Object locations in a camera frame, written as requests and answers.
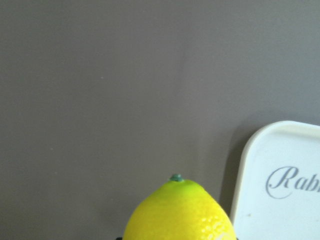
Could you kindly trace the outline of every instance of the logo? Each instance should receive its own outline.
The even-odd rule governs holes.
[[[299,168],[284,166],[274,170],[266,180],[265,190],[274,199],[285,199],[294,191],[320,193],[320,180],[317,174],[301,176]]]

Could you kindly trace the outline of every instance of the fake lemon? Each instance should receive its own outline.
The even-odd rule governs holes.
[[[174,174],[134,210],[123,240],[236,240],[236,234],[202,186]]]

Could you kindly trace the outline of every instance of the gray background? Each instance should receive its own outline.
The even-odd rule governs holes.
[[[260,127],[320,125],[318,0],[2,0],[0,239],[113,240],[172,173],[230,211]]]

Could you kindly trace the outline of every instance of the green stem tip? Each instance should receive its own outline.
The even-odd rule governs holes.
[[[182,178],[181,174],[173,174],[169,180],[176,181],[176,182],[182,182],[184,179]]]

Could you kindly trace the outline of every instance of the white plastic lid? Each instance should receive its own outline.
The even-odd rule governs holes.
[[[320,239],[320,126],[279,121],[249,139],[230,218],[239,240]]]

